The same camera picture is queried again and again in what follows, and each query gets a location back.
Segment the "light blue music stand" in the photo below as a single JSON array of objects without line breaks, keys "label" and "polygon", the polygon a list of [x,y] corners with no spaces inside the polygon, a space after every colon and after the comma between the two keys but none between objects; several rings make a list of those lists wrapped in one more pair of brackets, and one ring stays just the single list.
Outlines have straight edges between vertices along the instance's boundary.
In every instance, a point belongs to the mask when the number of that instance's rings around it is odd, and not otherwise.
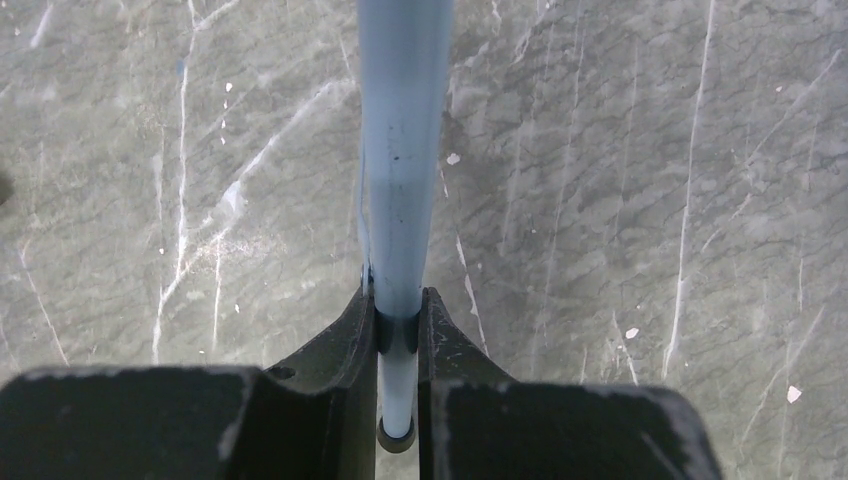
[{"label": "light blue music stand", "polygon": [[451,1],[357,4],[364,278],[374,295],[382,388],[377,438],[394,454],[415,439],[418,320],[453,18]]}]

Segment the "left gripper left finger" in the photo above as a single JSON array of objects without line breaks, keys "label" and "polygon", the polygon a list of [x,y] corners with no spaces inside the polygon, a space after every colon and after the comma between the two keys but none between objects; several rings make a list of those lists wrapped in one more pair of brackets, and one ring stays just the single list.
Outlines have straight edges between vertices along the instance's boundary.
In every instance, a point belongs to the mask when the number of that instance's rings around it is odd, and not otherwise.
[{"label": "left gripper left finger", "polygon": [[1,391],[5,479],[371,479],[372,298],[261,369],[35,369]]}]

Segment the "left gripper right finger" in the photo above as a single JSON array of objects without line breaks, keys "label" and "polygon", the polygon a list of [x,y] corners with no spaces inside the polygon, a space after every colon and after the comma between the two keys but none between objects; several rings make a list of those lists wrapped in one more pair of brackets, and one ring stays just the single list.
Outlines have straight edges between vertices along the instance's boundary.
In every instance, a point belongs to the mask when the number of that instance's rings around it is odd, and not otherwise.
[{"label": "left gripper right finger", "polygon": [[521,382],[423,293],[419,471],[424,479],[719,479],[707,430],[679,393]]}]

